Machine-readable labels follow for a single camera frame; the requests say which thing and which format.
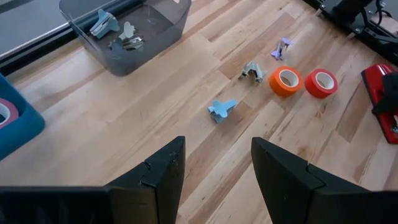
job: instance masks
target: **red tool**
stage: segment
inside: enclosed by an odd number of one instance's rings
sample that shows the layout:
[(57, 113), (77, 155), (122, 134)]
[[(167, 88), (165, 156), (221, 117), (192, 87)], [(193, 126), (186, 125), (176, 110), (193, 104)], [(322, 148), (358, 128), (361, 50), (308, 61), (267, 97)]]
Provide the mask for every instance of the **red tool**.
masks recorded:
[[(380, 103), (385, 103), (381, 102), (384, 98), (383, 77), (392, 75), (393, 72), (396, 71), (390, 65), (378, 64), (365, 69), (361, 73), (374, 107), (373, 113), (375, 113), (375, 108), (380, 106)], [(398, 144), (398, 124), (395, 119), (395, 117), (398, 117), (398, 110), (395, 108), (375, 115), (387, 142)]]

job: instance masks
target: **black equipment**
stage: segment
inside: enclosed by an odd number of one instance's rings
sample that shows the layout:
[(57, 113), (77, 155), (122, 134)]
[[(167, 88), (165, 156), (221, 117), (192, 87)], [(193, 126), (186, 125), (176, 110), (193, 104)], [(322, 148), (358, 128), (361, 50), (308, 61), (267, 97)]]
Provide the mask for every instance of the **black equipment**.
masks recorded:
[(0, 187), (0, 223), (175, 223), (184, 170), (177, 137), (104, 187)]
[[(398, 19), (396, 0), (304, 0), (343, 30), (398, 65), (398, 36), (381, 27), (382, 15)], [(371, 20), (377, 14), (378, 21)]]
[(254, 171), (273, 224), (398, 223), (398, 192), (371, 192), (253, 138)]

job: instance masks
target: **pink tape roll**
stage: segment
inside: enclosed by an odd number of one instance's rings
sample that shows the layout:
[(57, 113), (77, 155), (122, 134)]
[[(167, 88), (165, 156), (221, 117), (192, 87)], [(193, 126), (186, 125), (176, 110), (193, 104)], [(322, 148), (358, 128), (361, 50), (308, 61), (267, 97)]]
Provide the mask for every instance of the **pink tape roll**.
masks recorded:
[(19, 116), (17, 108), (10, 101), (2, 98), (0, 98), (0, 114), (5, 118), (0, 123), (0, 128), (15, 121)]

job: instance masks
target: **wooden floor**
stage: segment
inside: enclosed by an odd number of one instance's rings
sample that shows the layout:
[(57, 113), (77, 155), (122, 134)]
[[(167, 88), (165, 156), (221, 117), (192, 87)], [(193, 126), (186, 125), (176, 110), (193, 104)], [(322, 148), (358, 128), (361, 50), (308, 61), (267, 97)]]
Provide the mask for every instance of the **wooden floor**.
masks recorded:
[[(181, 41), (129, 76), (111, 75), (77, 41), (36, 61), (11, 80), (47, 127), (0, 162), (0, 184), (103, 185), (184, 135), (177, 223), (270, 223), (249, 153), (260, 136), (367, 189), (397, 190), (397, 146), (360, 77), (383, 59), (314, 12), (301, 0), (195, 0)], [(269, 54), (281, 37), (295, 44), (277, 62)], [(238, 80), (251, 60), (303, 77), (325, 68), (339, 90), (280, 98), (266, 80)], [(219, 125), (207, 111), (215, 98), (239, 102)]]

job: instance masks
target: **tape roll center hole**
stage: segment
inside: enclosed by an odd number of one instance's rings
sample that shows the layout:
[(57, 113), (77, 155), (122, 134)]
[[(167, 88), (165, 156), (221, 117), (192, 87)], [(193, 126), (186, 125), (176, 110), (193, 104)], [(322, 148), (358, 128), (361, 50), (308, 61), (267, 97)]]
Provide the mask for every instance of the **tape roll center hole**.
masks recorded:
[(295, 87), (299, 84), (299, 78), (290, 70), (283, 70), (279, 73), (281, 82), (288, 87)]
[(11, 116), (11, 111), (4, 104), (0, 103), (0, 124), (5, 123)]
[(331, 90), (335, 87), (335, 83), (329, 74), (320, 72), (315, 76), (317, 83), (326, 90)]

